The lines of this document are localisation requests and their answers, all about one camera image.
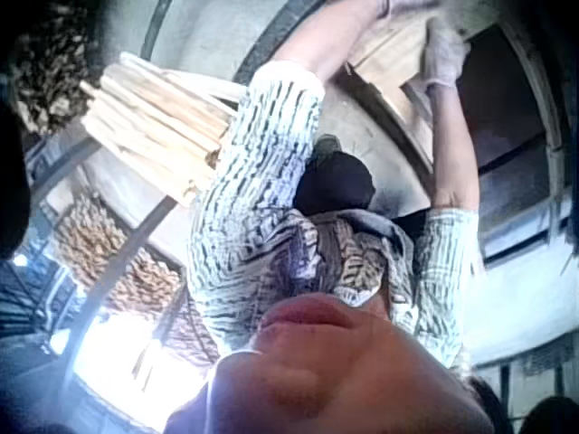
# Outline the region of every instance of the work glove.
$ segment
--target work glove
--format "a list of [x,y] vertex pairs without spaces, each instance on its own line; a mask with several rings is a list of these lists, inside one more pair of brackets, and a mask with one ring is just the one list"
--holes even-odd
[[413,11],[431,9],[442,3],[442,0],[377,0],[380,7],[380,18],[397,16]]
[[441,18],[427,24],[427,43],[422,59],[422,79],[428,89],[432,84],[456,88],[470,45]]

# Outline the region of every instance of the forearm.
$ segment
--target forearm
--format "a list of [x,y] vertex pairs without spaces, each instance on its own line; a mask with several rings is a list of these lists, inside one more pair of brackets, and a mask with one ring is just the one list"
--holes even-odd
[[378,0],[342,0],[312,15],[273,59],[294,61],[323,82],[346,63],[357,40],[382,13]]
[[479,170],[456,89],[429,89],[434,124],[434,208],[479,209]]

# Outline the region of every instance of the shirt sleeve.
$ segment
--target shirt sleeve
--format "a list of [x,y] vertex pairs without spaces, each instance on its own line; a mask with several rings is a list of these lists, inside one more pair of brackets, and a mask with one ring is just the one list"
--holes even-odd
[[432,210],[416,243],[416,338],[447,368],[462,346],[462,298],[478,226],[476,212]]
[[231,340],[234,329],[226,329],[220,318],[237,316],[228,320],[247,326],[243,323],[258,294],[242,289],[258,287],[260,279],[252,264],[283,240],[279,232],[290,230],[288,216],[312,152],[324,95],[313,73],[290,61],[273,61],[256,72],[240,103],[232,144],[195,207],[189,239],[190,287],[217,340]]

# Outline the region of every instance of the white patterned shirt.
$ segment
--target white patterned shirt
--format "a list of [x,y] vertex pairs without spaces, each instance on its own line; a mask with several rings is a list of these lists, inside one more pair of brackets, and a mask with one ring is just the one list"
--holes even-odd
[[247,345],[284,298],[322,292],[360,307],[384,279],[390,320],[450,367],[462,344],[478,215],[429,211],[414,246],[371,212],[307,218],[294,209],[324,95],[316,76],[292,62],[270,62],[255,74],[232,145],[196,207],[189,278],[197,309],[224,355]]

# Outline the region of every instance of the white glove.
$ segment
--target white glove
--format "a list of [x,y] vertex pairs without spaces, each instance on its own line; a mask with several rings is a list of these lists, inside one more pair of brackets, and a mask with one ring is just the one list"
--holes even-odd
[[422,79],[428,89],[432,84],[456,88],[470,45],[441,18],[428,24],[426,50],[422,61]]
[[442,3],[442,0],[377,0],[380,18],[396,16],[412,11],[430,9]]

